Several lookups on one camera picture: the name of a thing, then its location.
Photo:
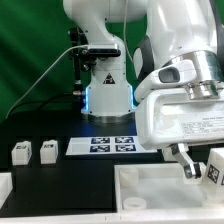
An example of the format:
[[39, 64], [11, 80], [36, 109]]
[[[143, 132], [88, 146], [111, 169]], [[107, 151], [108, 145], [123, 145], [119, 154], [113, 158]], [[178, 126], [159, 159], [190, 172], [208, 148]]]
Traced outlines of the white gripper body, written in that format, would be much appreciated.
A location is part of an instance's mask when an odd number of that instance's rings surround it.
[[184, 89], [156, 90], [138, 106], [136, 130], [147, 150], [224, 141], [224, 95], [190, 100]]

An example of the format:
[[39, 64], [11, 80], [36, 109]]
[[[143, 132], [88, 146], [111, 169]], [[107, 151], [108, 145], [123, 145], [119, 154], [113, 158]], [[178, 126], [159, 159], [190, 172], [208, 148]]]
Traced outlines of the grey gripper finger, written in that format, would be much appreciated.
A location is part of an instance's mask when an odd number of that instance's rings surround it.
[[186, 143], [171, 144], [171, 153], [175, 160], [182, 166], [185, 177], [192, 179], [196, 177], [195, 163], [187, 154], [188, 145]]

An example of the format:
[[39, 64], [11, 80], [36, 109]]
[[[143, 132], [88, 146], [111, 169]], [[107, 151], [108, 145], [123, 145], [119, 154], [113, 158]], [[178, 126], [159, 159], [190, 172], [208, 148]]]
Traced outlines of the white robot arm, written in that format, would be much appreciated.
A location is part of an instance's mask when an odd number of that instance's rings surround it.
[[[87, 39], [83, 115], [133, 117], [144, 149], [168, 149], [188, 178], [200, 177], [189, 146], [224, 140], [224, 28], [215, 0], [63, 0], [63, 8]], [[131, 87], [125, 43], [106, 26], [140, 18], [147, 29], [134, 51], [138, 85]]]

